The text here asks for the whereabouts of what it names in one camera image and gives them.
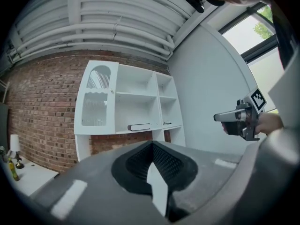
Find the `cubby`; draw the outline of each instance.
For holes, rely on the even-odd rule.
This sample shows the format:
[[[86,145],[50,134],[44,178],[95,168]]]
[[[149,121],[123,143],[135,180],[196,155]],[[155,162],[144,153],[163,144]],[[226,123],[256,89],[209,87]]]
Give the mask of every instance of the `cubby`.
[[[149,129],[134,132],[161,128],[157,97],[117,93],[115,104],[116,133],[132,133],[133,131],[128,130],[128,126],[138,124],[149,124]]]
[[[117,76],[117,92],[141,95],[157,95],[155,74],[146,69],[120,66]]]
[[[165,128],[164,130],[168,130],[170,132],[172,144],[176,144],[179,146],[182,146],[182,144],[185,144],[183,126]]]
[[[156,74],[156,77],[159,95],[169,98],[176,98],[177,92],[173,78],[164,74]]]
[[[178,99],[160,98],[163,128],[171,128],[182,124]]]

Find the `bottle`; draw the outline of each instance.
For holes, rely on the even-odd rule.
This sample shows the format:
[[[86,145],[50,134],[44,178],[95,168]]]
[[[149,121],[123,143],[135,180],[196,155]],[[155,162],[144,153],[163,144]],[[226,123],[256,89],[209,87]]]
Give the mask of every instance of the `bottle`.
[[[3,146],[0,147],[0,157],[2,158],[2,161],[7,163],[8,162],[8,157],[5,152],[5,148]]]
[[[11,158],[9,158],[8,160],[9,160],[9,168],[10,168],[12,174],[13,174],[14,180],[15,181],[20,180],[18,174],[15,171],[15,165],[14,165],[13,161],[11,160]]]

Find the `gray surface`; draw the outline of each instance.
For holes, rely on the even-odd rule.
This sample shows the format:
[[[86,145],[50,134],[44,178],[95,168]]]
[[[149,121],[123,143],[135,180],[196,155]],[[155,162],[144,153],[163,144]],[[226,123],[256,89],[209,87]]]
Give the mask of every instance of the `gray surface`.
[[[173,193],[176,205],[190,213],[207,203],[228,181],[235,170],[217,165],[215,161],[221,159],[237,164],[241,159],[239,155],[187,149],[167,142],[161,143],[187,155],[198,165],[198,174],[195,180],[185,190]]]
[[[169,224],[154,207],[151,197],[131,194],[118,185],[111,175],[116,157],[143,142],[88,157],[48,184],[35,201],[50,209],[70,187],[70,181],[83,180],[88,186],[71,210],[67,220],[75,224]]]
[[[71,186],[71,182],[78,179],[87,182],[88,186],[67,217],[74,224],[170,224],[154,207],[150,196],[127,192],[111,175],[114,160],[142,143],[84,159],[47,185],[36,196],[35,201],[50,210]],[[240,156],[194,150],[166,142],[162,144],[190,156],[198,164],[196,179],[187,189],[173,194],[180,208],[190,212],[199,207],[201,209],[177,224],[196,224],[200,221],[201,224],[213,224],[226,216],[246,187],[258,145],[251,145],[246,150],[240,165],[234,171],[215,165],[214,162],[220,158],[237,163]]]
[[[255,172],[237,205],[234,224],[256,224],[284,193],[299,164],[300,131],[279,129],[271,133],[261,144]]]
[[[201,209],[176,224],[190,225],[197,224],[199,221],[202,225],[230,224],[232,210],[244,193],[251,177],[258,149],[259,143],[249,145],[238,167],[220,191]]]

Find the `small lamp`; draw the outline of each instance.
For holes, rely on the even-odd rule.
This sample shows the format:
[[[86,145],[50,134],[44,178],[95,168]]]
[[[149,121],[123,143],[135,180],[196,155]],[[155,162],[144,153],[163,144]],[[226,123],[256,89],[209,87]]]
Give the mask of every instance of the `small lamp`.
[[[19,143],[19,136],[17,134],[10,135],[10,150],[15,152],[15,158],[17,159],[17,164],[15,165],[16,168],[24,168],[24,164],[20,163],[19,152],[21,150],[20,143]]]

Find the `white pipe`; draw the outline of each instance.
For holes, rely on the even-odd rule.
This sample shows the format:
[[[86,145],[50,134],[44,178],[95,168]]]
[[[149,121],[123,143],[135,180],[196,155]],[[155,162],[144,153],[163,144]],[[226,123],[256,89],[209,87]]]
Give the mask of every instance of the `white pipe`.
[[[122,18],[128,18],[128,19],[132,19],[132,20],[136,20],[138,22],[142,22],[142,23],[146,23],[150,26],[153,26],[157,29],[162,30],[164,33],[168,33],[171,34],[172,36],[174,36],[178,30],[178,27],[170,27],[170,26],[166,26],[165,24],[158,24],[157,22],[155,22],[153,19],[145,19],[142,18],[138,15],[134,16],[134,15],[130,15],[130,14],[124,14],[122,12],[113,12],[113,11],[99,11],[99,10],[85,10],[84,8],[81,9],[81,16],[84,15],[111,15],[111,16],[117,16],[117,17],[122,17]]]
[[[160,38],[160,37],[156,37],[152,34],[149,34],[147,32],[138,30],[138,29],[134,29],[134,28],[130,28],[130,27],[125,27],[122,25],[115,25],[115,24],[109,24],[109,23],[87,23],[87,24],[74,24],[71,26],[66,26],[66,27],[62,27],[62,28],[58,28],[58,29],[54,29],[52,31],[46,32],[44,34],[41,34],[35,38],[33,38],[32,40],[22,44],[21,46],[19,46],[16,50],[12,51],[10,53],[11,56],[15,55],[17,52],[19,52],[20,50],[22,50],[23,48],[38,42],[41,39],[50,37],[50,36],[54,36],[60,33],[64,33],[64,32],[70,32],[70,31],[74,31],[74,30],[86,30],[86,29],[95,29],[95,30],[115,30],[115,31],[120,31],[120,32],[127,32],[130,34],[134,34],[134,35],[138,35],[140,37],[144,37],[147,39],[150,39],[152,41],[158,42],[160,44],[166,45],[170,48],[174,48],[174,43],[171,44],[170,42]]]
[[[5,92],[4,92],[4,95],[3,95],[2,103],[5,102],[6,93],[8,92],[8,86],[9,86],[9,82],[7,83],[7,86],[5,88]]]
[[[4,88],[6,88],[8,85],[5,83],[5,82],[3,82],[2,80],[0,80],[0,85],[2,85],[2,87],[4,87]]]
[[[182,22],[186,21],[186,18],[182,17],[177,12],[152,0],[81,0],[81,2],[115,2],[119,3],[120,6],[122,6],[122,4],[131,5],[136,8],[146,9],[155,14],[159,11],[159,15],[175,23],[177,26],[180,26]]]
[[[69,35],[69,36],[65,36],[65,37],[62,37],[62,38],[58,38],[56,40],[47,41],[47,42],[39,44],[39,45],[37,45],[35,47],[27,49],[26,51],[22,52],[20,54],[20,56],[15,57],[13,59],[13,62],[15,62],[16,60],[18,60],[19,57],[24,57],[27,54],[30,54],[31,52],[34,52],[34,51],[36,51],[38,49],[41,49],[43,47],[47,47],[47,46],[50,46],[50,45],[53,45],[53,44],[57,44],[57,43],[61,43],[61,42],[67,42],[67,41],[77,40],[77,39],[107,39],[107,40],[116,40],[116,41],[120,41],[120,42],[131,43],[131,44],[138,45],[138,46],[143,46],[143,47],[152,49],[152,50],[154,50],[154,51],[156,51],[158,53],[164,54],[164,55],[169,55],[170,54],[169,50],[162,49],[160,47],[157,47],[155,45],[152,45],[152,44],[149,44],[149,43],[146,43],[146,42],[139,41],[137,39],[122,37],[122,36],[119,36],[119,35],[114,35],[114,34],[111,34],[111,35],[109,35],[109,34],[75,34],[75,35]]]
[[[172,52],[170,53],[169,57],[164,57],[164,56],[160,56],[156,53],[153,53],[153,52],[149,52],[149,51],[146,51],[146,50],[143,50],[143,49],[140,49],[140,48],[136,48],[136,47],[130,47],[130,46],[127,46],[127,45],[120,45],[120,44],[111,44],[111,43],[96,43],[96,42],[81,42],[81,43],[67,43],[67,44],[60,44],[60,45],[56,45],[56,46],[52,46],[52,47],[48,47],[48,48],[45,48],[45,49],[42,49],[42,50],[39,50],[39,51],[36,51],[36,52],[33,52],[33,53],[30,53],[24,57],[19,57],[19,59],[15,60],[15,63],[16,62],[19,62],[25,58],[28,58],[30,56],[33,56],[33,55],[36,55],[38,53],[42,53],[42,52],[45,52],[45,51],[48,51],[48,50],[51,50],[51,49],[55,49],[55,48],[62,48],[62,47],[68,47],[68,46],[76,46],[76,45],[99,45],[99,46],[115,46],[115,47],[122,47],[122,48],[127,48],[127,49],[131,49],[131,50],[135,50],[135,51],[138,51],[138,52],[142,52],[142,53],[146,53],[146,54],[149,54],[149,55],[152,55],[152,56],[155,56],[155,57],[158,57],[158,58],[161,58],[163,60],[166,60],[166,59],[169,59],[171,54],[173,54]]]
[[[172,56],[173,56],[173,51],[170,50],[170,55],[165,60],[168,61]]]
[[[170,47],[170,48],[174,49],[175,44],[174,44],[174,41],[173,41],[173,39],[171,38],[171,36],[169,34],[167,35],[167,40],[170,44],[172,44],[172,47]]]

